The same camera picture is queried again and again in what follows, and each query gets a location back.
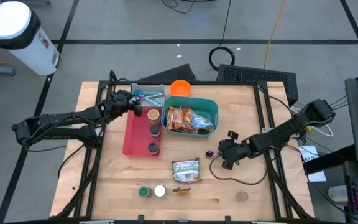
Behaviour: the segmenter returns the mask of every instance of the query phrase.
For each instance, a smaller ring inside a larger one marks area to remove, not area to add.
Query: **green jar lid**
[[[150,189],[147,186],[140,186],[139,187],[139,196],[141,197],[148,197],[150,195]]]

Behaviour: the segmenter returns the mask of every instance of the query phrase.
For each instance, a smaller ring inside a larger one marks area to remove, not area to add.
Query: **black metal frame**
[[[141,81],[141,82],[136,82],[139,85],[159,85],[159,84],[164,84],[164,85],[170,85],[171,82],[155,82],[155,81]],[[263,112],[262,112],[262,105],[260,103],[260,96],[259,96],[259,85],[255,84],[255,83],[241,83],[241,82],[204,82],[204,81],[195,81],[195,82],[190,82],[192,85],[252,85],[254,88],[254,95],[255,95],[255,102],[257,105],[257,112],[258,112],[258,117],[259,117],[259,125],[260,125],[260,131],[262,131],[262,128],[265,127],[265,121],[264,121],[264,116],[263,116]],[[96,95],[96,103],[99,103],[102,99],[101,99],[101,95],[103,94],[103,90],[105,89],[105,87],[108,86],[108,90],[107,93],[111,92],[111,86],[109,86],[109,81],[100,81],[99,82],[99,86],[98,86],[98,93]],[[269,124],[270,127],[274,127],[274,118],[273,118],[273,112],[272,112],[272,107],[270,105],[270,98],[268,96],[267,93],[267,85],[266,82],[264,82],[264,92],[265,92],[265,103],[266,103],[266,107],[267,107],[267,113],[268,113],[268,120],[269,120]],[[101,143],[101,147],[96,149],[96,153],[98,155],[101,155],[101,150],[103,148],[103,142]],[[277,167],[278,167],[278,172],[280,174],[280,178],[281,180],[286,184],[285,182],[285,175],[284,175],[284,169],[283,169],[283,164],[282,164],[282,160],[281,160],[281,155],[278,151],[275,151],[277,157]],[[90,155],[91,155],[91,149],[87,149],[86,150],[86,154],[85,154],[85,159],[84,159],[84,164],[83,164],[83,170],[81,171],[81,180],[80,180],[80,185],[84,182],[85,177],[88,173],[88,167],[89,167],[89,163],[90,163]],[[265,159],[266,161],[270,161],[272,158],[270,157],[270,154],[265,154]],[[96,183],[97,183],[97,179],[98,179],[98,173],[96,173],[91,186],[90,186],[90,190],[89,190],[89,198],[88,198],[88,204],[87,204],[87,208],[86,208],[86,216],[87,217],[91,217],[92,216],[92,209],[93,209],[93,203],[94,203],[94,194],[96,191]],[[273,203],[273,210],[274,210],[274,214],[275,214],[275,218],[276,220],[281,218],[281,213],[280,213],[280,206],[278,203],[278,196],[277,196],[277,190],[275,187],[275,182],[274,180],[269,177],[269,184],[270,184],[270,191],[272,194],[272,203]],[[285,202],[285,210],[287,213],[287,217],[288,218],[293,218],[292,215],[292,209],[290,204],[288,203],[288,200],[284,197],[284,202]],[[81,210],[81,206],[82,206],[82,198],[79,199],[78,203],[76,204],[75,207],[75,212],[74,212],[74,216],[78,217],[80,216],[80,210]]]
[[[119,84],[127,85],[127,84],[135,83],[135,82],[140,85],[159,85],[159,84],[170,85],[171,84],[171,82],[155,82],[155,81],[119,82]],[[256,102],[256,108],[257,108],[257,114],[258,114],[261,132],[262,132],[262,128],[265,127],[265,120],[264,120],[264,116],[263,116],[263,112],[262,112],[262,105],[260,102],[259,90],[260,89],[263,90],[264,100],[265,100],[266,108],[267,108],[269,125],[270,125],[270,127],[275,126],[274,118],[273,118],[273,111],[272,111],[272,107],[270,104],[270,97],[269,97],[269,93],[267,90],[266,82],[242,83],[241,81],[239,81],[239,82],[190,81],[190,83],[192,85],[245,85],[245,86],[252,86],[254,88],[255,102]],[[100,81],[99,82],[98,93],[96,95],[95,103],[99,103],[102,100],[102,94],[103,94],[103,91],[105,88],[107,88],[106,97],[108,97],[108,93],[110,93],[112,90],[110,81]],[[94,163],[97,163],[97,164],[99,164],[99,162],[100,162],[101,151],[103,148],[103,140],[104,140],[104,135],[102,136],[100,147],[96,148],[96,156],[95,156]],[[92,149],[88,149],[88,148],[86,149],[83,170],[81,171],[80,186],[84,184],[85,179],[88,176],[91,151],[92,151]],[[287,184],[285,182],[285,174],[284,174],[280,151],[275,151],[275,155],[278,156],[276,159],[276,163],[277,163],[277,169],[278,169],[278,173],[280,175],[280,179],[283,181],[284,185],[287,186]],[[271,157],[270,157],[269,153],[265,153],[265,160],[266,160],[266,163],[271,162]],[[94,175],[92,177],[92,181],[90,183],[89,198],[88,198],[85,216],[80,216],[80,210],[81,210],[82,201],[83,201],[82,196],[81,196],[75,205],[73,217],[63,217],[63,218],[51,217],[51,219],[48,219],[48,220],[32,220],[32,221],[25,221],[25,222],[15,222],[15,224],[41,224],[41,223],[64,223],[64,224],[76,223],[77,224],[82,221],[90,221],[91,216],[92,216],[92,209],[93,209],[93,203],[94,203],[94,195],[96,192],[97,179],[98,179],[98,171],[96,171],[96,173],[94,173]],[[291,206],[285,197],[283,199],[285,202],[285,210],[287,213],[287,217],[283,218],[280,213],[280,205],[278,203],[277,190],[276,190],[276,186],[275,186],[276,183],[270,176],[269,176],[269,184],[270,184],[270,191],[272,194],[272,204],[273,204],[273,210],[274,210],[276,222],[340,224],[337,222],[324,222],[324,221],[318,221],[318,220],[294,219],[292,210],[291,210]],[[144,224],[144,223],[147,223],[147,224],[152,224],[152,223],[153,224],[154,223],[155,224],[162,224],[162,223],[164,223],[164,224],[181,224],[181,223],[182,224],[190,224],[190,223],[194,223],[194,224],[207,224],[207,223],[210,223],[210,224],[231,224],[231,223],[240,224],[241,223],[241,224],[244,224],[244,223],[251,223],[249,221],[232,222],[230,216],[226,216],[224,221],[144,220],[144,215],[141,215],[141,214],[139,215],[138,220],[110,220],[110,221],[111,221],[111,223],[114,223],[114,224],[121,224],[121,223],[122,224],[128,224],[128,223],[137,223],[137,224]]]

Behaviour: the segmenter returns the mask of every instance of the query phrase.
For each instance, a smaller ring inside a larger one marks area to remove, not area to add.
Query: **snack bag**
[[[167,128],[169,130],[186,131],[185,120],[183,119],[183,110],[180,107],[176,109],[172,106],[166,114]]]
[[[191,134],[198,134],[198,129],[193,126],[193,122],[191,121],[191,115],[196,114],[191,108],[183,109],[184,112],[184,120],[186,125],[186,131]]]
[[[191,122],[196,129],[204,129],[207,132],[211,132],[214,130],[214,124],[210,120],[203,118],[202,116],[197,115],[195,113],[191,114],[190,117]]]
[[[172,161],[173,178],[179,182],[196,182],[200,180],[200,159]]]

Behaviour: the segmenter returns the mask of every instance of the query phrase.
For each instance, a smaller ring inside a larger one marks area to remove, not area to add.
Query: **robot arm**
[[[273,128],[267,133],[255,134],[240,143],[235,143],[238,134],[229,131],[230,139],[219,142],[219,152],[224,159],[222,167],[232,170],[233,164],[245,157],[255,158],[270,147],[280,147],[290,140],[291,135],[302,132],[307,126],[320,127],[330,123],[335,117],[335,111],[325,100],[315,100],[308,103],[301,112],[292,119]]]
[[[142,107],[138,98],[125,90],[111,93],[107,100],[80,112],[43,114],[28,118],[12,126],[16,140],[20,145],[31,146],[44,139],[77,139],[85,147],[93,147],[96,134],[95,126],[110,123],[122,114],[133,110],[141,116]],[[73,124],[88,124],[80,128],[59,128]]]

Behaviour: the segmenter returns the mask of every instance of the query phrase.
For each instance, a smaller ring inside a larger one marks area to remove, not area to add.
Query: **jar lid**
[[[158,134],[160,132],[160,127],[156,124],[151,125],[150,132],[152,134]]]
[[[139,187],[139,196],[148,197],[150,195],[150,189],[144,185]]]
[[[165,195],[165,187],[162,185],[158,185],[154,188],[154,194],[157,197],[162,197]]]
[[[158,151],[158,145],[154,142],[149,144],[149,151],[151,153],[156,153]]]
[[[151,109],[149,112],[147,112],[147,116],[150,120],[155,121],[160,116],[160,112],[158,112],[156,109]]]

